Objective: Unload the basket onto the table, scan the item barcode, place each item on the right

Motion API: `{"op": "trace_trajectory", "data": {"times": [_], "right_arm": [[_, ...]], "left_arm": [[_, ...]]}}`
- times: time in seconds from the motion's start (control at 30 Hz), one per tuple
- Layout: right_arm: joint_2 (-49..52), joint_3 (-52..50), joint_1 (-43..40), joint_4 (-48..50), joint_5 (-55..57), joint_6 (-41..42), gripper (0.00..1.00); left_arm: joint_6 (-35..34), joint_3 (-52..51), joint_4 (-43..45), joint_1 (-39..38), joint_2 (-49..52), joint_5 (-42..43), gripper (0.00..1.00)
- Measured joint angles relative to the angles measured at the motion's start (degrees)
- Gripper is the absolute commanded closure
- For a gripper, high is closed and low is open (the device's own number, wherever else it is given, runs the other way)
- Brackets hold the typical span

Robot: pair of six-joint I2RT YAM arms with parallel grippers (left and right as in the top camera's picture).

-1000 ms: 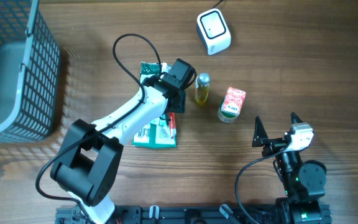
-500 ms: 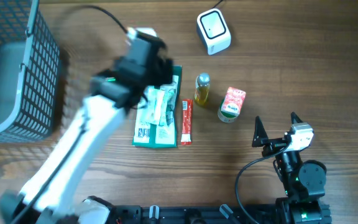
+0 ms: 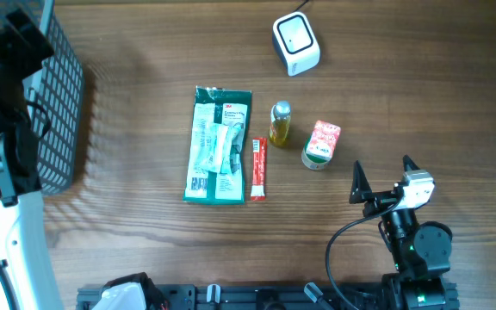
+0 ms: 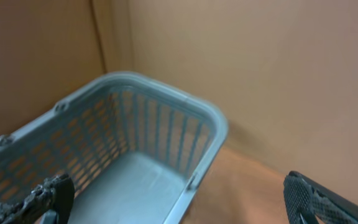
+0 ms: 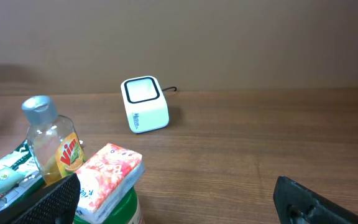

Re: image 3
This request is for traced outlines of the green lid plastic jar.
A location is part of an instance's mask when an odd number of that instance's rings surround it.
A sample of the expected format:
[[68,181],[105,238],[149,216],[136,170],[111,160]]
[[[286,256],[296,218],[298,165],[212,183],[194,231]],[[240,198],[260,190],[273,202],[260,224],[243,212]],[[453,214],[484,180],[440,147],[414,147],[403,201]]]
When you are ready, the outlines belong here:
[[330,163],[330,161],[323,158],[315,157],[314,155],[308,155],[307,147],[309,145],[309,140],[310,139],[307,139],[305,145],[302,148],[301,161],[310,170],[323,170]]

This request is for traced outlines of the red white tissue pack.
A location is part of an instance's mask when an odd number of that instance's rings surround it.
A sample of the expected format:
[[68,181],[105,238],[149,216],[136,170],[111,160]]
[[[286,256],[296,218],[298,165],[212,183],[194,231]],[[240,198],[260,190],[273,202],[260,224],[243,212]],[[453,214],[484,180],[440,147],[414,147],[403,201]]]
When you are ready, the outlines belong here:
[[331,160],[341,134],[341,127],[325,121],[316,121],[309,137],[307,154]]

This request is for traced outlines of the red sachet stick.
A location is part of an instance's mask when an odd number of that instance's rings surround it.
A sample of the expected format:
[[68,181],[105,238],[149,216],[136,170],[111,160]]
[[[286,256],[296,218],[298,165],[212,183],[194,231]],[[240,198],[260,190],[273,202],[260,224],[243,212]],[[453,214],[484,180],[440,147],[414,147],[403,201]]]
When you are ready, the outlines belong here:
[[253,169],[251,200],[262,201],[265,199],[264,186],[266,175],[267,139],[257,137],[252,140]]

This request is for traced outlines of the yellow Vim liquid bottle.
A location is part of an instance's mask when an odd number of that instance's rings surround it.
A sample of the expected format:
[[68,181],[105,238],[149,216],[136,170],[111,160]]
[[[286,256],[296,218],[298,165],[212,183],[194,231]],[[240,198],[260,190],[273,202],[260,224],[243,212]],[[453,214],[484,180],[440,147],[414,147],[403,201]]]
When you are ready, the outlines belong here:
[[284,146],[291,121],[291,106],[288,101],[277,102],[270,111],[270,141],[275,146]]

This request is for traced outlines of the green 3M gloves packet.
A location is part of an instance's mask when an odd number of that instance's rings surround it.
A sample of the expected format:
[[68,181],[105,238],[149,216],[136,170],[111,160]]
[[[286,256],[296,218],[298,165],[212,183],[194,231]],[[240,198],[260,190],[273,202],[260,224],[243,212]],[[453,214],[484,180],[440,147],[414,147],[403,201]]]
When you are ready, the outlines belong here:
[[252,92],[195,89],[183,199],[207,205],[245,202],[243,152]]

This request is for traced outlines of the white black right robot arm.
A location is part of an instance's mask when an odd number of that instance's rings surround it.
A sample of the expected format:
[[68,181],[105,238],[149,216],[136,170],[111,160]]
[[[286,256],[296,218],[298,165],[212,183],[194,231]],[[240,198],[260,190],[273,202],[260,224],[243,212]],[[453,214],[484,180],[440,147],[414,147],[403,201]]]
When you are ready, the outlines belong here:
[[420,224],[416,211],[435,189],[432,175],[409,156],[404,173],[389,191],[374,192],[359,162],[354,163],[349,203],[362,203],[363,218],[379,216],[379,232],[393,256],[396,272],[381,279],[383,309],[458,309],[456,285],[443,279],[450,271],[453,233],[445,224]]

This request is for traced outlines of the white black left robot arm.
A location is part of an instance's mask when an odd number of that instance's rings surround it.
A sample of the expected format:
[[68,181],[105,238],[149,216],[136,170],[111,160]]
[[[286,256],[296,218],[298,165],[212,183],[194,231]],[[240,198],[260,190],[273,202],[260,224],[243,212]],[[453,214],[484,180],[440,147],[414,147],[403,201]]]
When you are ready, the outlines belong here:
[[21,10],[0,29],[0,309],[60,309],[48,255],[44,201],[36,168],[41,136],[23,80],[40,71],[53,47]]

